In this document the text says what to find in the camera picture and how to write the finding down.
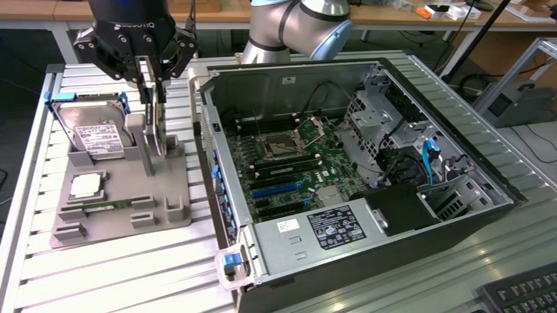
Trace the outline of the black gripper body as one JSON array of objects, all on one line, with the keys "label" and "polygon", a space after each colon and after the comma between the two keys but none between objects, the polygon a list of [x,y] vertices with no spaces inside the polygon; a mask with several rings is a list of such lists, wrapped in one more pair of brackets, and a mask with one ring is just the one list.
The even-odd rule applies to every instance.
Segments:
[{"label": "black gripper body", "polygon": [[93,29],[103,39],[115,39],[119,34],[142,38],[170,39],[175,35],[175,21],[167,1],[89,1],[93,14]]}]

